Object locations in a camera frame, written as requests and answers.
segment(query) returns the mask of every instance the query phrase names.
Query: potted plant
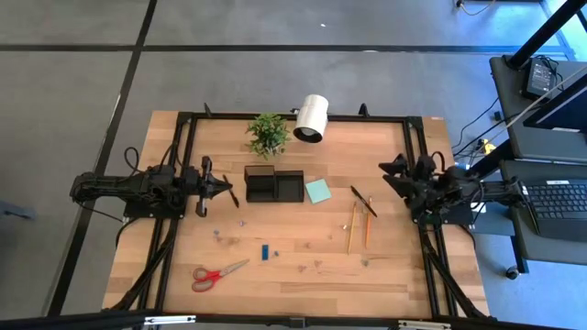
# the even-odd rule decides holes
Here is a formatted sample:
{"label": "potted plant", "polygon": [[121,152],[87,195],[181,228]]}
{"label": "potted plant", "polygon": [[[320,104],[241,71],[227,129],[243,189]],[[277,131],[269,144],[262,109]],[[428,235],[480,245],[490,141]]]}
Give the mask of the potted plant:
{"label": "potted plant", "polygon": [[265,160],[268,156],[277,156],[285,151],[283,145],[289,141],[289,131],[285,126],[285,119],[276,114],[261,114],[251,123],[247,133],[251,132],[255,137],[247,146],[250,151],[262,156]]}

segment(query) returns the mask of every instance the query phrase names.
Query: blue sticky note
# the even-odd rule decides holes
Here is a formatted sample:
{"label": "blue sticky note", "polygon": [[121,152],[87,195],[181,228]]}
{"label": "blue sticky note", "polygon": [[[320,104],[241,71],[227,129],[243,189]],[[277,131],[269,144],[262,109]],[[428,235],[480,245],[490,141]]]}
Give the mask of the blue sticky note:
{"label": "blue sticky note", "polygon": [[306,183],[305,189],[308,191],[308,196],[310,196],[312,204],[320,203],[332,197],[327,186],[327,181],[324,179]]}

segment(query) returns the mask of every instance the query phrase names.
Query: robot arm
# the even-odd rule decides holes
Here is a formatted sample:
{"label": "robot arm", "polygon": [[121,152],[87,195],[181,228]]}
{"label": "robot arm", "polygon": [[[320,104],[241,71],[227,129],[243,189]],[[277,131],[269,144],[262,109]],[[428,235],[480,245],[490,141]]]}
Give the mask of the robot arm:
{"label": "robot arm", "polygon": [[463,205],[469,208],[470,203],[512,205],[524,201],[517,180],[482,182],[456,166],[437,174],[434,173],[436,164],[428,155],[420,156],[412,171],[407,168],[403,155],[379,167],[387,173],[383,179],[404,198],[414,219],[424,214],[442,217],[451,208]]}
{"label": "robot arm", "polygon": [[205,200],[232,187],[216,179],[212,160],[202,157],[202,175],[194,167],[187,168],[182,178],[175,176],[170,165],[149,167],[130,176],[100,176],[86,172],[73,182],[70,196],[80,204],[99,197],[118,197],[127,203],[125,216],[172,217],[183,215],[187,197],[199,195],[196,213],[206,216]]}

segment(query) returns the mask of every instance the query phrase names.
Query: pencil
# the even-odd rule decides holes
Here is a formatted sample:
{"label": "pencil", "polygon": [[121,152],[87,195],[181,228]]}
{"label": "pencil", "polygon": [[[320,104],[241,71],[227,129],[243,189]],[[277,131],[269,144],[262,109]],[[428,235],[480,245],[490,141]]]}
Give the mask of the pencil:
{"label": "pencil", "polygon": [[350,243],[352,242],[352,231],[355,228],[355,212],[357,211],[357,202],[352,205],[352,220],[350,221],[350,235],[349,235],[349,248],[347,248],[347,254],[350,254]]}
{"label": "pencil", "polygon": [[[371,206],[371,197],[369,196],[369,206]],[[369,233],[371,231],[371,212],[367,213],[367,230],[365,230],[365,248],[369,247]]]}

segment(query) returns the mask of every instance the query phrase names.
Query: wooden table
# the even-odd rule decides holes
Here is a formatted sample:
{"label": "wooden table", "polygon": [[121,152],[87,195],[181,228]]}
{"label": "wooden table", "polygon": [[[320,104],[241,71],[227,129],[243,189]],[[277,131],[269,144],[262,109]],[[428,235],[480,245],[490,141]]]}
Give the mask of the wooden table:
{"label": "wooden table", "polygon": [[[171,144],[176,117],[177,112],[153,113],[141,169],[161,161]],[[423,120],[429,152],[440,150],[447,162],[453,163],[444,120]],[[330,122],[322,142],[307,144],[292,137],[283,155],[265,161],[245,146],[250,140],[245,134],[247,123],[226,119],[197,122],[192,164],[199,167],[202,156],[210,156],[214,175],[222,178],[226,174],[234,184],[240,208],[224,192],[208,202],[208,217],[201,218],[194,212],[196,197],[190,198],[186,217],[179,225],[164,311],[430,317],[417,229],[404,202],[377,167],[405,152],[401,125]],[[294,122],[288,123],[289,128],[293,126]],[[318,204],[311,204],[307,196],[304,203],[246,203],[244,166],[268,163],[276,170],[303,170],[305,182],[326,179],[332,198]],[[379,217],[371,220],[370,245],[365,248],[366,214],[358,204],[361,213],[347,255],[349,231],[342,227],[350,224],[352,205],[357,201],[351,184],[365,198],[372,196]],[[141,219],[120,238],[104,307],[118,302],[143,271],[153,224],[153,219]],[[488,313],[471,238],[456,226],[443,228],[451,273],[475,305]],[[263,244],[270,247],[267,261],[261,260]],[[219,270],[242,259],[250,259],[249,264],[225,277],[213,290],[192,292],[196,267]],[[156,274],[148,306],[154,304],[157,283]],[[441,283],[437,276],[438,300],[444,304]]]}

